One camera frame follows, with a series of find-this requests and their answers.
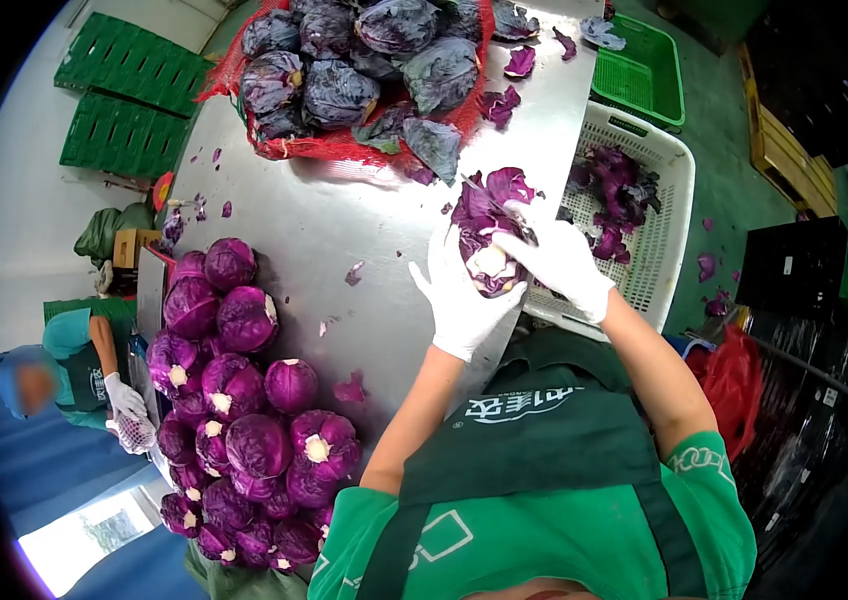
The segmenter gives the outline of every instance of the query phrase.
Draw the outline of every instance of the green sack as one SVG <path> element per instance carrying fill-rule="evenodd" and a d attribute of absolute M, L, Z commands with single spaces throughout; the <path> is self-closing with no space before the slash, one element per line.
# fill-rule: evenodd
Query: green sack
<path fill-rule="evenodd" d="M 197 540 L 191 539 L 184 555 L 184 569 L 212 600 L 307 600 L 308 582 L 304 575 L 310 575 L 313 565 L 302 565 L 292 575 L 273 569 L 224 566 L 207 559 L 197 549 Z"/>
<path fill-rule="evenodd" d="M 73 251 L 79 257 L 91 258 L 94 268 L 99 269 L 105 260 L 114 257 L 114 236 L 117 232 L 150 230 L 153 222 L 153 207 L 144 202 L 134 202 L 123 212 L 116 208 L 98 210 L 77 238 Z"/>

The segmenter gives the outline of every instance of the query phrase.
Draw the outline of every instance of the blue cap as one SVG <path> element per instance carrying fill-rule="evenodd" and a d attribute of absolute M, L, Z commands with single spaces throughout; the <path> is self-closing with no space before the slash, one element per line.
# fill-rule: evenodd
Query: blue cap
<path fill-rule="evenodd" d="M 15 347 L 0 362 L 0 399 L 15 419 L 27 418 L 22 414 L 21 395 L 17 388 L 17 368 L 23 365 L 46 365 L 48 356 L 49 352 L 34 343 Z"/>

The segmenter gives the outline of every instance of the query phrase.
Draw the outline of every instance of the white plastic crate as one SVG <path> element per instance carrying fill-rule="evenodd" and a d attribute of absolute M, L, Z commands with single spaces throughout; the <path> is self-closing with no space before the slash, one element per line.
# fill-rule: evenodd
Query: white plastic crate
<path fill-rule="evenodd" d="M 630 157 L 660 176 L 660 213 L 648 208 L 646 222 L 633 234 L 623 236 L 630 250 L 630 264 L 618 264 L 613 259 L 596 261 L 600 271 L 617 283 L 630 305 L 660 332 L 667 320 L 687 244 L 694 200 L 694 157 L 683 142 L 646 121 L 616 108 L 587 102 L 575 161 L 582 162 L 587 148 L 598 144 L 621 146 Z M 601 206 L 592 194 L 573 192 L 568 187 L 560 203 L 571 210 L 578 229 L 599 239 L 594 214 Z M 531 285 L 524 310 L 564 330 L 607 341 L 603 331 L 586 324 L 583 314 L 573 305 L 538 285 Z"/>

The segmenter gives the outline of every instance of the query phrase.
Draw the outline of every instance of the red plastic bag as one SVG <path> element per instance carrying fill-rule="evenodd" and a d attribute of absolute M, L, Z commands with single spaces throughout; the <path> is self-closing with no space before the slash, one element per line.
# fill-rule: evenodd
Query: red plastic bag
<path fill-rule="evenodd" d="M 230 50 L 221 62 L 211 69 L 207 74 L 205 92 L 197 98 L 197 102 L 203 102 L 216 95 L 229 95 L 231 103 L 235 104 L 240 93 L 240 75 L 249 60 L 243 54 L 240 41 L 243 38 L 244 29 L 247 24 L 256 18 L 263 17 L 273 9 L 287 9 L 288 0 L 262 0 L 261 9 L 254 13 L 238 31 L 231 42 Z M 494 33 L 494 11 L 490 0 L 480 0 L 480 23 L 483 30 L 482 42 L 478 46 L 478 69 L 480 74 L 474 89 L 467 95 L 464 102 L 457 108 L 451 110 L 443 118 L 441 123 L 449 123 L 457 127 L 463 135 L 461 144 L 467 143 L 473 134 L 480 116 L 480 97 L 483 95 L 484 85 L 487 78 L 484 77 L 482 66 L 487 56 L 487 45 L 490 43 L 491 35 Z M 354 141 L 349 129 L 340 131 L 325 131 L 317 137 L 302 137 L 300 139 L 271 139 L 259 141 L 255 134 L 257 128 L 254 114 L 248 114 L 243 106 L 235 109 L 241 114 L 247 123 L 247 141 L 254 147 L 254 152 L 260 157 L 272 161 L 293 159 L 295 157 L 309 157 L 321 159 L 322 161 L 360 161 L 372 164 L 393 164 L 401 167 L 419 166 L 417 158 L 407 148 L 404 140 L 401 140 L 401 152 L 398 154 L 387 154 L 370 146 L 363 146 Z M 386 105 L 380 102 L 374 112 L 367 119 L 368 123 L 374 122 L 386 109 Z"/>
<path fill-rule="evenodd" d="M 724 341 L 715 352 L 692 348 L 687 366 L 714 409 L 718 432 L 733 461 L 754 439 L 754 419 L 761 403 L 761 356 L 757 344 L 735 326 L 724 326 Z"/>

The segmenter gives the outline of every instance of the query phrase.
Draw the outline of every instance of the white wall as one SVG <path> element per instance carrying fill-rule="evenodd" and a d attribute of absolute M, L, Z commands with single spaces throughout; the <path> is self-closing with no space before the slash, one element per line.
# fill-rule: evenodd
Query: white wall
<path fill-rule="evenodd" d="M 93 266 L 73 253 L 74 242 L 97 210 L 143 198 L 105 188 L 102 174 L 58 164 L 79 99 L 53 86 L 70 41 L 99 11 L 196 52 L 223 8 L 214 0 L 187 2 L 71 0 L 14 79 L 0 107 L 0 353 L 41 341 L 44 302 L 94 294 Z"/>

